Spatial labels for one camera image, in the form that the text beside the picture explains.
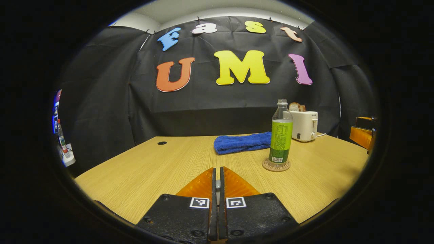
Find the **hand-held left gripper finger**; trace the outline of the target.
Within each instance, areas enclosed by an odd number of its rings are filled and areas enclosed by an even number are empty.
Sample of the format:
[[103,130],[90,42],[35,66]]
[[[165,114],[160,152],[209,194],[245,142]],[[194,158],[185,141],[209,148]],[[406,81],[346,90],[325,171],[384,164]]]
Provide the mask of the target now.
[[259,193],[225,166],[220,176],[219,238],[227,244],[274,244],[299,227],[274,193]]
[[181,244],[217,239],[216,169],[209,168],[175,195],[162,194],[137,223],[154,235]]

